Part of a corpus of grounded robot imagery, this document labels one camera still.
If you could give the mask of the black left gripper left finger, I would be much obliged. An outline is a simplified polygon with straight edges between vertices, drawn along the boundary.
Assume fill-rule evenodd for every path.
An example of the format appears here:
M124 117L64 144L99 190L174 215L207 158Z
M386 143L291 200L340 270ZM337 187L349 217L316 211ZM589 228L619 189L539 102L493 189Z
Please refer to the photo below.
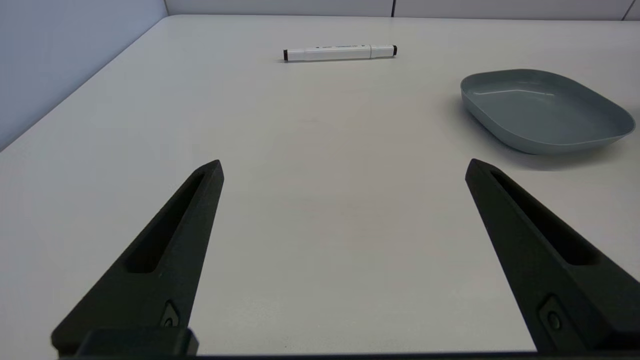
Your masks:
M60 356L194 356L189 329L224 184L197 168L53 330Z

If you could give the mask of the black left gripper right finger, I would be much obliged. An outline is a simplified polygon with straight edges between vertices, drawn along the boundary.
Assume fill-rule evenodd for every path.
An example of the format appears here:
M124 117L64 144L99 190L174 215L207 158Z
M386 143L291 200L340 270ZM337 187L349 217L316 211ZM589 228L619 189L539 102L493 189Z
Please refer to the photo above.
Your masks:
M640 285L501 169L465 181L540 353L637 354Z

